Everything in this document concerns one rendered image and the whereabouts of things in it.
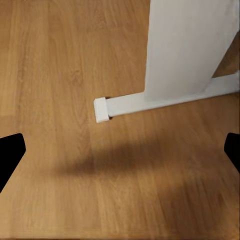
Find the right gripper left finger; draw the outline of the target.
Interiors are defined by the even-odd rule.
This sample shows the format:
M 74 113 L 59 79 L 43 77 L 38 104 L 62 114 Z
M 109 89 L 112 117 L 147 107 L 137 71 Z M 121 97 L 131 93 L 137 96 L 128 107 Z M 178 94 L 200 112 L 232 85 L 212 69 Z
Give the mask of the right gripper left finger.
M 21 133 L 0 138 L 0 193 L 26 152 Z

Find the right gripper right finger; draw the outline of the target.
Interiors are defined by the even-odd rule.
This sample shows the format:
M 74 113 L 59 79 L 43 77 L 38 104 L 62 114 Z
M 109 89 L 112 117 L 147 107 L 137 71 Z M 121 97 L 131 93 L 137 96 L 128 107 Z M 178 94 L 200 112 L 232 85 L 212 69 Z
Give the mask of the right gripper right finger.
M 228 133 L 224 150 L 228 158 L 232 161 L 233 165 L 240 173 L 240 135 Z

